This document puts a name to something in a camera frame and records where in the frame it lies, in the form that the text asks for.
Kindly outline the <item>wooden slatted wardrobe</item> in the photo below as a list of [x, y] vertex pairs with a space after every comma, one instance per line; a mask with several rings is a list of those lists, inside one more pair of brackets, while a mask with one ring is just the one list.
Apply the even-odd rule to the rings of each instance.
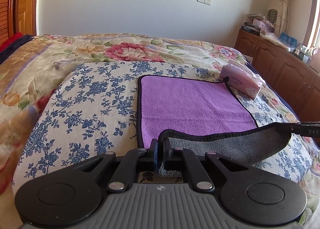
[[3, 44], [14, 33], [13, 27], [13, 0], [1, 0], [1, 32], [0, 39]]

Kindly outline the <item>floral bed quilt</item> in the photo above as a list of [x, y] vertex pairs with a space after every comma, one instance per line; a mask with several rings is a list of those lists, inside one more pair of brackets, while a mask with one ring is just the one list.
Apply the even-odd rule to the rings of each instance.
[[[217, 72], [217, 81], [223, 82], [219, 74], [230, 59], [245, 66], [244, 56], [233, 48], [134, 34], [43, 35], [1, 53], [1, 228], [22, 226], [14, 204], [15, 170], [46, 105], [77, 66], [118, 61], [191, 65]], [[297, 182], [308, 201], [299, 223], [319, 228], [319, 149], [313, 138], [291, 133], [283, 150], [254, 166]]]

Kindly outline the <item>blue floral white cloth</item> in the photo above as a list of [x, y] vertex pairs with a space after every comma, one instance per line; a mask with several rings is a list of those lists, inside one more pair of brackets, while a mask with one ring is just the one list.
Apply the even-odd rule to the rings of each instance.
[[[15, 170], [13, 189], [28, 180], [109, 150], [117, 155], [137, 147], [138, 78], [167, 76], [218, 82], [217, 72], [158, 62], [86, 63], [55, 91], [35, 124]], [[258, 127], [288, 122], [259, 95], [253, 100], [231, 89]]]

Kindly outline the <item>wooden cabinet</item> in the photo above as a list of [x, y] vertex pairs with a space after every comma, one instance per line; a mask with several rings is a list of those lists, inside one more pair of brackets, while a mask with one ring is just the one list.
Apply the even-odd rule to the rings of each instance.
[[319, 121], [319, 74], [285, 49], [239, 30], [234, 46], [301, 121]]

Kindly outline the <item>red blanket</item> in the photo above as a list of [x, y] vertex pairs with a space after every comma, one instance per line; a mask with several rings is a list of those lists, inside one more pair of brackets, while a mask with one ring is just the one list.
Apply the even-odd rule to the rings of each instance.
[[9, 37], [6, 41], [4, 41], [0, 46], [0, 52], [3, 52], [8, 46], [13, 44], [16, 40], [22, 38], [24, 35], [20, 32], [15, 33], [11, 37]]

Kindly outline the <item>blue box on cabinet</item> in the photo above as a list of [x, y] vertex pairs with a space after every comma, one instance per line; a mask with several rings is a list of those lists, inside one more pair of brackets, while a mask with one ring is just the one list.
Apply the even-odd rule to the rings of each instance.
[[280, 41], [285, 44], [287, 47], [296, 48], [297, 47], [297, 39], [287, 35], [286, 33], [282, 32], [279, 37]]

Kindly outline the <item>wooden door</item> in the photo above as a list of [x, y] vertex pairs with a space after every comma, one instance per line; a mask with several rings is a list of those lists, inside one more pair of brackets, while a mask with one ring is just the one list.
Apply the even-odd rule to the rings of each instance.
[[36, 1], [9, 0], [8, 24], [11, 24], [9, 35], [22, 33], [36, 35]]

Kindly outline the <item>pink tissue pack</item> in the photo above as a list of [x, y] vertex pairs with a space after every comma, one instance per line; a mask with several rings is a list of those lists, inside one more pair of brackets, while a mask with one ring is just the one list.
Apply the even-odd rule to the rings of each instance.
[[259, 75], [232, 59], [222, 67], [219, 80], [227, 82], [230, 87], [239, 90], [253, 100], [258, 96], [264, 83]]

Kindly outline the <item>pink box on cabinet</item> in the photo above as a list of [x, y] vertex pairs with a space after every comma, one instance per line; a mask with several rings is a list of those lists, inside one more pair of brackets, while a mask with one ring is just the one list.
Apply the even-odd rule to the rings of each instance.
[[269, 33], [274, 32], [274, 26], [267, 20], [259, 20], [255, 18], [253, 20], [253, 25], [258, 27], [260, 31], [269, 32]]

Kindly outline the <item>purple and grey towel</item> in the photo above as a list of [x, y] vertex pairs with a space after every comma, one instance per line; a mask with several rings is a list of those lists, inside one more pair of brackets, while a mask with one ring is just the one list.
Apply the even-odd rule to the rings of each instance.
[[254, 165], [283, 150], [291, 139], [285, 124], [258, 127], [225, 82], [143, 75], [138, 78], [137, 144], [153, 139], [204, 156], [212, 150]]

